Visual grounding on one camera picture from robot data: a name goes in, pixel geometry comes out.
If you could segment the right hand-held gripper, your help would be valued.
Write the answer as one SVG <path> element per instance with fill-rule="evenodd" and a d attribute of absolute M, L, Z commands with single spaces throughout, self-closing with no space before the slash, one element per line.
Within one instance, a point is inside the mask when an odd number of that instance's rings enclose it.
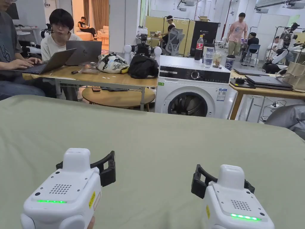
<path fill-rule="evenodd" d="M 206 229 L 274 229 L 254 191 L 243 169 L 232 165 L 221 165 L 217 179 L 198 164 L 191 184 L 193 194 L 205 196 Z"/>

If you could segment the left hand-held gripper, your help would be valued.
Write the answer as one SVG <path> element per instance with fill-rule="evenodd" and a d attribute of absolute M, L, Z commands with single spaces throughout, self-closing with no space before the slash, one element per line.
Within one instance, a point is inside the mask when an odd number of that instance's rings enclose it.
<path fill-rule="evenodd" d="M 24 202 L 23 229 L 86 229 L 102 196 L 116 181 L 115 152 L 90 164 L 90 151 L 70 148 Z"/>

